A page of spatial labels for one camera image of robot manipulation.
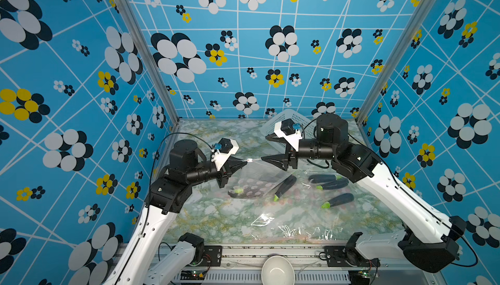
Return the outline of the dark purple eggplant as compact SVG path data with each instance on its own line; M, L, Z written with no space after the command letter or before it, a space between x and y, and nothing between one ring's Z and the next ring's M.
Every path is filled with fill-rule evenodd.
M349 184L350 181L348 179L336 179L332 182L317 185L316 188L321 191L337 190L347 187Z

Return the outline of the eggplant with green stem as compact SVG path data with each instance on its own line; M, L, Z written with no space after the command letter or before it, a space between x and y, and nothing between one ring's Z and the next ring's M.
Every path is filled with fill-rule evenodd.
M344 193L342 195L336 196L321 205L322 209L329 209L336 206L342 206L354 201L354 195L351 193Z

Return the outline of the clear pink-dotted zip bag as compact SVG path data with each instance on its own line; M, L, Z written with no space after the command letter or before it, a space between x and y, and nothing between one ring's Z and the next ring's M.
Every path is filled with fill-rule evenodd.
M317 185L308 181L312 190L312 211L311 216L314 219L314 232L311 234L313 239L333 241L336 239L347 239L354 232L362 230L377 230L384 226L384 222L378 218L386 213L381 202L360 186L350 184L347 187L337 190L321 191L316 188ZM354 201L342 206L336 206L329 209L322 209L321 205L326 201L342 195L351 193L354 195Z

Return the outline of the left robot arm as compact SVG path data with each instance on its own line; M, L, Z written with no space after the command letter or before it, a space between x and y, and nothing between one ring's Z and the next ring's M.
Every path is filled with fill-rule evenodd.
M245 160L235 156L238 149L237 141L225 138L211 146L208 155L194 140L174 144L163 174L149 187L132 238L105 284L170 284L187 265L202 261L204 239L187 233L167 256L152 265L193 188L211 180L223 188L234 173L246 166Z

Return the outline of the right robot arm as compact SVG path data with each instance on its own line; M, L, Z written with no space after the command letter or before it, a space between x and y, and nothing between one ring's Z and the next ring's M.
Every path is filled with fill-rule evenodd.
M404 225L390 234L354 233L343 251L350 265L392 258L437 273L458 260L458 240L466 231L465 220L433 208L397 179L370 148L350 142L346 120L322 114L315 122L310 139L305 137L305 126L292 119L274 123L266 140L283 143L285 151L263 157L263 161L288 170L296 169L300 159L325 159L338 174L384 203Z

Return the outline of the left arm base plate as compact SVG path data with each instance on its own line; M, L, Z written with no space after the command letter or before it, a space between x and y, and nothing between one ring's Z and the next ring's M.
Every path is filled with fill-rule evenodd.
M220 267L223 254L221 245L206 245L203 252L195 250L194 259L188 265L191 267Z

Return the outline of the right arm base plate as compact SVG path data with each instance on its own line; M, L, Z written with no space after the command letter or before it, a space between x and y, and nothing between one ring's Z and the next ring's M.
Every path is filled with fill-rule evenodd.
M380 260L365 259L354 249L347 249L345 246L324 247L328 267L331 268L378 268Z

